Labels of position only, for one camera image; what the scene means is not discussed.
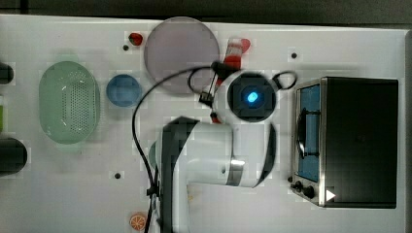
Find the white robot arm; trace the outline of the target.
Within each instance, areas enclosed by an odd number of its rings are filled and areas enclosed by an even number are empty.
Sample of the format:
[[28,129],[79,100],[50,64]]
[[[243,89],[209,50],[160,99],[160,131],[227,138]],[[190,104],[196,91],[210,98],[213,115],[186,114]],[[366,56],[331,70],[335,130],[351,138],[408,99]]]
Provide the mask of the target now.
[[276,158],[278,90],[263,74],[238,71],[215,92],[217,123],[179,116],[163,126],[154,144],[160,233],[189,233],[189,184],[256,187],[267,178]]

